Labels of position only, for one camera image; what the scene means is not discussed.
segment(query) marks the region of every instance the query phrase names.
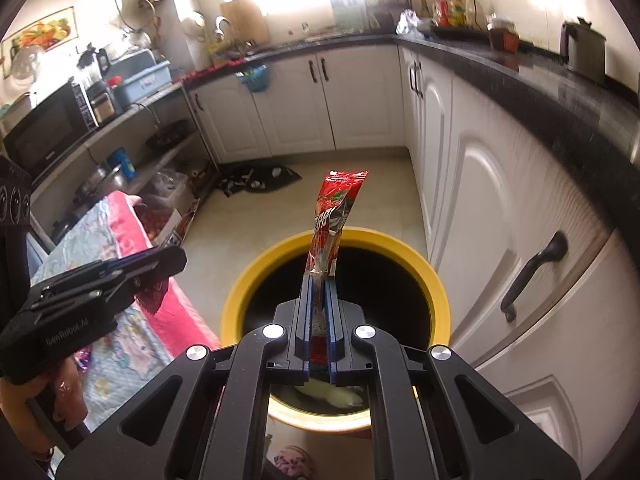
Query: person's hand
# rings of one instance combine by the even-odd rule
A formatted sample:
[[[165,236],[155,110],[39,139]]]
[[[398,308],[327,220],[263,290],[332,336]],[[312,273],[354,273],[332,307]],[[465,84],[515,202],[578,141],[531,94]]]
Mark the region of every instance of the person's hand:
[[[40,429],[25,401],[36,397],[47,384],[51,385],[56,394],[53,419],[64,420],[65,429],[69,431],[80,424],[87,415],[80,375],[72,358],[65,359],[55,370],[21,386],[11,384],[4,378],[0,380],[0,409],[4,418],[22,445],[36,458],[47,456],[54,444]]]

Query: bottle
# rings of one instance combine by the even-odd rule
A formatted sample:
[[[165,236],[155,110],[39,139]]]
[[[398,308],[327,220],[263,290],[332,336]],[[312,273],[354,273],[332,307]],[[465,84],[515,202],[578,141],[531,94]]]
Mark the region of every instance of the bottle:
[[[462,0],[453,0],[451,2],[451,16],[449,21],[454,27],[465,27],[465,7],[462,5]]]
[[[482,5],[476,0],[466,0],[465,2],[466,22],[469,27],[476,30],[483,30],[486,32],[486,18],[484,17],[484,11]]]
[[[447,0],[436,0],[436,23],[440,27],[449,27],[449,2]]]
[[[429,4],[427,0],[420,0],[420,11],[418,12],[419,18],[430,18],[431,11],[429,10]]]

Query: pink blanket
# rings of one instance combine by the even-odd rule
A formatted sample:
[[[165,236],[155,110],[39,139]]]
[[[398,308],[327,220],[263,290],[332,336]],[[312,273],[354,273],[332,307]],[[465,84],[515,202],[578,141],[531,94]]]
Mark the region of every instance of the pink blanket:
[[[140,198],[116,191],[107,200],[112,213],[109,227],[117,241],[118,256],[122,258],[151,247],[133,210],[133,206],[140,203]],[[158,312],[155,315],[148,314],[145,309],[142,312],[173,357],[193,344],[204,344],[212,350],[220,348],[220,340],[203,322],[173,278],[169,279],[169,290]]]

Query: black cabinet handle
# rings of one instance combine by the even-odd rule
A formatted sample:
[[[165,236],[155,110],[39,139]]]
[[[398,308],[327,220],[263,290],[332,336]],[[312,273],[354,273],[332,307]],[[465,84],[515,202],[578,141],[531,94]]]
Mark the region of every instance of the black cabinet handle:
[[[322,65],[322,74],[324,74],[324,80],[329,81],[329,76],[326,74],[326,65],[324,64],[324,57],[320,58],[320,64]]]
[[[525,264],[500,302],[500,310],[504,312],[504,317],[508,323],[516,319],[516,308],[513,306],[513,302],[516,301],[540,266],[547,262],[559,262],[564,258],[568,250],[569,242],[566,236],[562,231],[557,231],[554,237],[551,238],[549,245]]]
[[[314,62],[309,60],[309,70],[311,72],[311,79],[314,80],[314,83],[318,82],[318,79],[316,79],[316,73],[314,72]]]
[[[422,73],[422,63],[418,63],[416,65],[416,68],[414,69],[414,77],[415,77],[415,93],[417,93],[420,96],[420,99],[424,99],[424,94],[422,93],[422,90],[420,90],[418,88],[418,70],[420,71],[420,73]]]
[[[414,75],[414,77],[415,77],[415,63],[414,63],[414,65],[413,65],[413,66],[410,66],[410,67],[409,67],[409,87],[411,88],[411,90],[413,90],[413,91],[415,92],[415,84],[414,84],[414,80],[413,80],[413,78],[411,77],[411,76],[412,76],[412,74],[413,74],[413,75]]]
[[[196,104],[198,105],[198,108],[202,111],[204,111],[204,108],[202,107],[202,105],[200,104],[200,98],[198,97],[198,94],[194,94],[196,97]]]

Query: kitchen counter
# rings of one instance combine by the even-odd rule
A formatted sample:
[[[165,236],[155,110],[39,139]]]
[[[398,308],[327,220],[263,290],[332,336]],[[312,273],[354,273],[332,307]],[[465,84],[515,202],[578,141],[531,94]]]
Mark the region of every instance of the kitchen counter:
[[[446,66],[526,126],[567,169],[602,217],[620,229],[640,270],[640,112],[553,59],[495,52],[460,41],[410,40],[395,34],[343,36],[275,48],[186,82],[185,87],[194,89],[286,57],[385,43]]]

